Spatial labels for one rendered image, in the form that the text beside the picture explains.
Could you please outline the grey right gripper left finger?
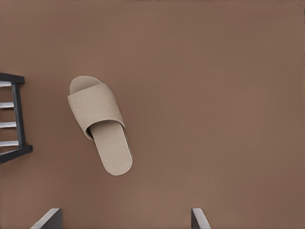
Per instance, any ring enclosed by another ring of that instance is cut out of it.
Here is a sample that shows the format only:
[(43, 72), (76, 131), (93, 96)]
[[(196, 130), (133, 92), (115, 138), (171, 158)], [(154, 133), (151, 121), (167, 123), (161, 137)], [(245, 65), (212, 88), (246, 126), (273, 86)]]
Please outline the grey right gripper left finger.
[(62, 229), (62, 209), (51, 208), (30, 229)]

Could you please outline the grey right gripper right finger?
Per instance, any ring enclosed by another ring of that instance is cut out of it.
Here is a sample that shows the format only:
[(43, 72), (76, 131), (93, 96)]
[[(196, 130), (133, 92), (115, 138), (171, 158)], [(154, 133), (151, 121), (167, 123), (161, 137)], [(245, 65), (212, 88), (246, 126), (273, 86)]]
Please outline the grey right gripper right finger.
[(201, 208), (191, 209), (191, 229), (212, 229)]

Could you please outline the black shoe rack silver slats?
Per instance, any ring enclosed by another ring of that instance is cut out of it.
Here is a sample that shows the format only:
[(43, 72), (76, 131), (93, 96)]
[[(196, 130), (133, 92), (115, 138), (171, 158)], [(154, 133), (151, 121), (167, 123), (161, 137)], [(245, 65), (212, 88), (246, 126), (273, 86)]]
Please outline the black shoe rack silver slats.
[(0, 109), (13, 108), (15, 114), (14, 122), (0, 122), (2, 128), (16, 128), (17, 140), (0, 141), (0, 147), (16, 146), (17, 148), (0, 153), (0, 164), (13, 160), (22, 155), (31, 153), (33, 146), (26, 143), (22, 106), (20, 98), (20, 85), (25, 83), (25, 77), (8, 73), (0, 73), (0, 87), (10, 87), (12, 91), (12, 102), (0, 103)]

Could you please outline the beige open-toe slipper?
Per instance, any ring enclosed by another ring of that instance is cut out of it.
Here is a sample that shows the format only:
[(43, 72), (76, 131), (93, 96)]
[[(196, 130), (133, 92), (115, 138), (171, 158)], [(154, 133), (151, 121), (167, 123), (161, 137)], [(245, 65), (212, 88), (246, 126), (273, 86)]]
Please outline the beige open-toe slipper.
[(68, 102), (81, 130), (95, 143), (105, 170), (113, 176), (127, 173), (133, 156), (111, 88), (97, 78), (78, 76), (71, 81)]

